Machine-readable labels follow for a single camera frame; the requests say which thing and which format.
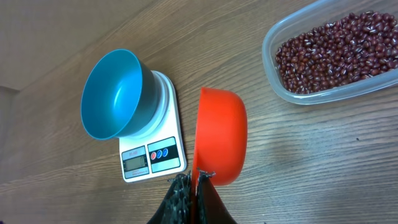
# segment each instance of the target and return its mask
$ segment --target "scale control panel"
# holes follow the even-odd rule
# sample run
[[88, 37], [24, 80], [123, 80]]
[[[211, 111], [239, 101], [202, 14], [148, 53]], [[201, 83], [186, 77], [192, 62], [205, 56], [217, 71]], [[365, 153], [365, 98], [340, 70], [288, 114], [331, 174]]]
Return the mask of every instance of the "scale control panel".
[[175, 137], [123, 152], [122, 161], [125, 179], [181, 167]]

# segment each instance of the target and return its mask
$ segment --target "blue bowl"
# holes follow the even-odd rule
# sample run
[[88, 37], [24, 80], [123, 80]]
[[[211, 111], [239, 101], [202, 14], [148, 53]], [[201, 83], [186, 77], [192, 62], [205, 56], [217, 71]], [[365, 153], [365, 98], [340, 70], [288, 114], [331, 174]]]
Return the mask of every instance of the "blue bowl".
[[99, 140], [139, 131], [152, 118], [158, 90], [152, 72], [129, 50], [105, 55], [93, 68], [81, 96], [81, 122]]

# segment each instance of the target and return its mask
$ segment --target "plastic bowl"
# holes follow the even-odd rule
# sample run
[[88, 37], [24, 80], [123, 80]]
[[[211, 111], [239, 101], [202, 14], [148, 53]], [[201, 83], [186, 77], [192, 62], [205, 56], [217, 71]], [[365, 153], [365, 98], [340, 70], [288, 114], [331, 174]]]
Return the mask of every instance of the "plastic bowl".
[[248, 119], [242, 99], [231, 91], [203, 87], [198, 107], [192, 179], [197, 180], [197, 169], [201, 169], [215, 172], [211, 178], [214, 185], [232, 183], [243, 168], [247, 141]]
[[129, 50], [105, 55], [93, 68], [81, 96], [81, 122], [99, 140], [134, 134], [158, 104], [152, 72]]

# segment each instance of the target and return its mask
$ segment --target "red button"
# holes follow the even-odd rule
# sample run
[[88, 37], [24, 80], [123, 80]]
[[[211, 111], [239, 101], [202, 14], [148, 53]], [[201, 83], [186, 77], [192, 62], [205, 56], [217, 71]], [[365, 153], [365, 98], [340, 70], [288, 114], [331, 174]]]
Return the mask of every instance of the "red button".
[[154, 160], [156, 158], [156, 152], [152, 152], [150, 155], [150, 159]]

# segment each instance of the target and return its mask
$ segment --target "orange bowl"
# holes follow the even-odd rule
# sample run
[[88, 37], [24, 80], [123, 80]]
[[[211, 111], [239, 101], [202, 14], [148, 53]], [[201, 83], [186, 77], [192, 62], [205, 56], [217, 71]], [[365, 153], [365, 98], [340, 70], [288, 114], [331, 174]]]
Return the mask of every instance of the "orange bowl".
[[199, 171], [215, 172], [213, 185], [232, 183], [241, 173], [248, 141], [248, 119], [240, 97], [202, 87], [200, 92], [193, 183]]

